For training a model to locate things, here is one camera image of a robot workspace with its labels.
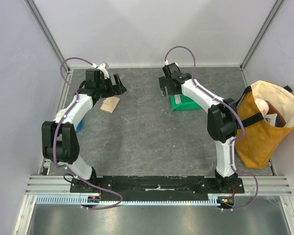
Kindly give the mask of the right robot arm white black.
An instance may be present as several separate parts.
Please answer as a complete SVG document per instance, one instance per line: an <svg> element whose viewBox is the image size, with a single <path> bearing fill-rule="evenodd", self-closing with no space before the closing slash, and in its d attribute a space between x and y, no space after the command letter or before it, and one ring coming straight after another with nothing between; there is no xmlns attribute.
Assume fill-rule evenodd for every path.
<svg viewBox="0 0 294 235"><path fill-rule="evenodd" d="M233 157L239 126L235 101L213 94L189 73L182 73L177 63L165 61L162 70L164 76L159 78L159 86L163 97L182 94L207 113L207 131L215 141L217 151L214 185L217 191L227 192L238 182Z"/></svg>

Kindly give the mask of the green plastic bin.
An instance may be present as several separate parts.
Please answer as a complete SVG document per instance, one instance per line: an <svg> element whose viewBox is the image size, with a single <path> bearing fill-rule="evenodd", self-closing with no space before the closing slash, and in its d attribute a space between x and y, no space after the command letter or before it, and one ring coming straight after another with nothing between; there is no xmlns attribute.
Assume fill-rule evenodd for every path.
<svg viewBox="0 0 294 235"><path fill-rule="evenodd" d="M183 94L180 94L181 103L176 105L174 96L175 95L170 96L171 109L173 111L187 111L187 110L200 110L201 109L200 105L198 105L195 101L193 101L192 99L190 99L189 97L187 97Z"/></svg>

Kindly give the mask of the beige leather card holder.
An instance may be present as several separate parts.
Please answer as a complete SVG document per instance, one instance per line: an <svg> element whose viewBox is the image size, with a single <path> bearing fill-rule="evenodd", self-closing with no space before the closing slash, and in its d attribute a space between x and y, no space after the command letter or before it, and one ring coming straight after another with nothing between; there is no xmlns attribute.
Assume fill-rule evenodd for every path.
<svg viewBox="0 0 294 235"><path fill-rule="evenodd" d="M103 103L102 106L100 107L100 109L104 112L107 113L113 113L116 106L118 105L120 99L118 97L112 96L112 97L108 97L106 98Z"/></svg>

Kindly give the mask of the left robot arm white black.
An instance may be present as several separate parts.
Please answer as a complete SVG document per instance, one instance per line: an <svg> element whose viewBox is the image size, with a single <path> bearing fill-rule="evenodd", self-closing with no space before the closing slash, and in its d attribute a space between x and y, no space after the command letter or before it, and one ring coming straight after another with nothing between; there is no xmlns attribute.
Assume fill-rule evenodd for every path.
<svg viewBox="0 0 294 235"><path fill-rule="evenodd" d="M97 189L97 174L80 155L76 128L101 98L116 98L127 91L119 75L115 73L113 77L115 84L104 69L87 69L85 80L78 87L64 114L42 124L44 158L51 160L58 168L67 168L81 181L82 188L87 192Z"/></svg>

